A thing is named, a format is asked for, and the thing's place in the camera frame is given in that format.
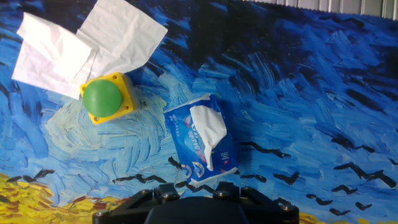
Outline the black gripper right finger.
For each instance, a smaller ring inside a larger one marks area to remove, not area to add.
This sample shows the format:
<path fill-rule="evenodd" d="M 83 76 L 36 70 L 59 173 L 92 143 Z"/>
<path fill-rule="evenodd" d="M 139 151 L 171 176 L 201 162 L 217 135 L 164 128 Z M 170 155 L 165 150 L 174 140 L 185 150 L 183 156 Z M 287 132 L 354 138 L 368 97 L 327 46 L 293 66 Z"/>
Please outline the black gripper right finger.
<path fill-rule="evenodd" d="M 284 199 L 271 200 L 252 187 L 220 182 L 213 198 L 237 205 L 249 223 L 299 224 L 299 208 Z"/>

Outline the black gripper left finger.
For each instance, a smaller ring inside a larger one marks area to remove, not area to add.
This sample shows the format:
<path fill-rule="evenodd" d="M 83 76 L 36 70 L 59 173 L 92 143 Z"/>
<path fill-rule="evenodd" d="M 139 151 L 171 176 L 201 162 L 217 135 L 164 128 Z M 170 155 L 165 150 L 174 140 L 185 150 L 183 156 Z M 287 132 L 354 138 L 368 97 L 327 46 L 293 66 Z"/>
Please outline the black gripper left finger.
<path fill-rule="evenodd" d="M 92 215 L 92 224 L 145 223 L 149 212 L 158 205 L 178 200 L 174 184 L 161 184 L 154 189 L 144 189 L 129 197 L 114 210 L 102 209 Z"/>

